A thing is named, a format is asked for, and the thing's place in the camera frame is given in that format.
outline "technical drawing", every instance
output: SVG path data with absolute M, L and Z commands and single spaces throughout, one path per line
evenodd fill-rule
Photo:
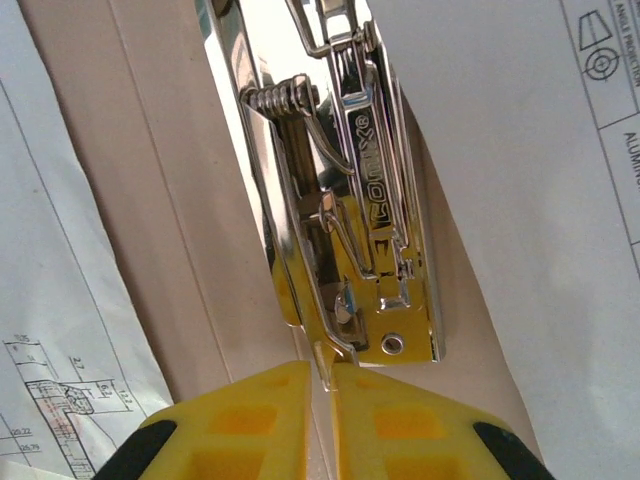
M 114 445 L 113 439 L 96 421 L 101 414 L 139 412 L 133 395 L 126 389 L 116 388 L 114 379 L 86 380 L 82 359 L 69 357 L 78 381 L 61 381 L 40 342 L 4 342 L 24 385 L 51 431 L 72 474 L 79 479 L 93 478 L 96 467 L 79 433 L 82 417 L 89 418 Z M 0 455 L 27 454 L 39 445 L 17 441 L 8 425 L 4 432 L 0 426 Z
M 619 64 L 620 56 L 614 49 L 599 48 L 587 58 L 584 73 L 592 80 L 606 80 L 616 72 Z
M 592 10 L 580 17 L 578 23 L 580 51 L 587 50 L 611 37 L 613 37 L 611 29 L 598 10 Z

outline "white paper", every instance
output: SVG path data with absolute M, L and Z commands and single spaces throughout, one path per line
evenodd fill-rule
M 73 477 L 58 475 L 8 460 L 0 460 L 0 479 L 2 480 L 69 480 L 70 478 Z
M 547 464 L 639 478 L 640 3 L 370 3 Z
M 0 45 L 0 456 L 92 478 L 171 399 L 14 0 Z

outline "chrome stapler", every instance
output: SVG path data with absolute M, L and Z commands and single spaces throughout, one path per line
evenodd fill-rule
M 444 354 L 424 174 L 359 0 L 197 0 L 285 320 L 335 361 Z

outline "black rubber grip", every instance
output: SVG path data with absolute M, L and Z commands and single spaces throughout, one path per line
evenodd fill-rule
M 516 435 L 485 422 L 473 425 L 510 480 L 555 480 Z
M 160 420 L 133 432 L 93 480 L 138 480 L 175 431 L 171 420 Z

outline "printed line drawing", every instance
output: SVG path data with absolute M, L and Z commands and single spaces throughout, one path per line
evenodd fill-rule
M 25 337 L 18 341 L 5 341 L 4 345 L 72 474 L 79 479 L 93 478 L 96 468 L 81 441 L 82 425 L 86 428 L 86 423 L 81 421 L 82 417 L 90 420 L 105 437 L 105 441 L 115 446 L 108 428 L 105 429 L 108 421 L 100 422 L 99 418 L 108 417 L 108 414 L 140 412 L 131 392 L 126 388 L 118 388 L 114 379 L 83 378 L 81 372 L 85 370 L 85 365 L 79 357 L 68 357 L 78 380 L 60 380 L 40 342 Z M 5 440 L 11 438 L 0 438 L 0 447 Z M 17 452 L 11 451 L 8 454 L 40 451 L 36 442 L 11 441 L 13 450 L 17 448 Z
M 620 55 L 613 48 L 603 47 L 591 52 L 584 64 L 584 73 L 590 79 L 607 80 L 616 73 L 620 65 Z
M 573 47 L 573 50 L 574 50 L 573 53 L 574 53 L 574 60 L 576 62 L 576 66 L 578 68 L 578 71 L 580 71 L 581 73 L 586 73 L 581 68 L 582 65 L 581 65 L 580 56 L 579 56 L 579 52 L 578 52 L 578 46 L 576 45 L 576 43 L 574 42 L 574 39 L 573 39 L 573 34 L 572 34 L 572 30 L 571 30 L 571 23 L 569 21 L 569 15 L 567 13 L 567 7 L 566 7 L 566 5 L 564 3 L 564 0 L 559 0 L 559 3 L 560 3 L 560 8 L 562 10 L 562 18 L 564 20 L 565 28 L 567 29 L 568 38 L 569 38 L 569 40 L 571 42 L 571 45 Z M 580 34 L 580 38 L 582 38 L 582 36 L 583 36 L 582 35 L 582 24 L 580 24 L 580 28 L 581 28 L 581 30 L 580 30 L 579 34 Z M 606 26 L 606 24 L 605 24 L 605 28 L 609 32 L 611 32 L 611 30 L 608 28 L 608 26 Z M 587 80 L 585 79 L 584 75 L 581 75 L 581 80 L 582 80 L 582 88 L 583 88 L 583 91 L 584 91 L 585 99 L 587 101 L 587 105 L 589 106 L 589 110 L 591 112 L 591 119 L 592 119 L 593 124 L 594 124 L 594 126 L 596 128 L 598 141 L 600 143 L 600 149 L 602 151 L 602 158 L 603 158 L 604 162 L 606 163 L 607 170 L 609 171 L 609 180 L 611 181 L 611 184 L 613 186 L 614 194 L 615 194 L 615 197 L 616 197 L 616 203 L 618 205 L 618 211 L 619 211 L 620 217 L 622 219 L 622 225 L 624 227 L 624 231 L 625 231 L 625 235 L 627 237 L 627 241 L 629 242 L 629 253 L 631 254 L 631 258 L 633 259 L 634 266 L 636 267 L 636 272 L 638 274 L 638 278 L 640 278 L 640 262 L 638 261 L 639 255 L 636 254 L 636 252 L 634 250 L 634 246 L 632 245 L 631 235 L 629 233 L 629 225 L 628 225 L 628 222 L 627 222 L 627 218 L 624 215 L 624 210 L 622 209 L 622 203 L 620 201 L 620 193 L 618 191 L 618 185 L 616 184 L 615 178 L 614 178 L 613 173 L 612 173 L 611 159 L 610 159 L 609 153 L 607 152 L 607 150 L 605 148 L 605 142 L 604 142 L 603 135 L 602 135 L 603 129 L 605 129 L 607 127 L 610 127 L 612 125 L 615 125 L 615 124 L 617 124 L 619 122 L 626 121 L 626 120 L 628 120 L 628 119 L 630 119 L 632 117 L 635 117 L 639 113 L 638 110 L 637 110 L 637 104 L 636 104 L 636 112 L 635 113 L 631 113 L 630 115 L 629 114 L 620 115 L 617 118 L 611 119 L 609 121 L 609 123 L 607 123 L 606 125 L 600 127 L 599 123 L 598 123 L 598 117 L 596 115 L 596 109 L 594 107 L 594 102 L 591 99 L 591 94 L 589 92 L 589 87 L 587 85 Z
M 580 51 L 587 50 L 611 37 L 613 33 L 598 10 L 592 10 L 580 17 L 578 23 Z
M 40 444 L 33 439 L 31 428 L 13 428 L 0 414 L 0 457 L 21 455 L 31 465 L 28 455 L 41 453 Z

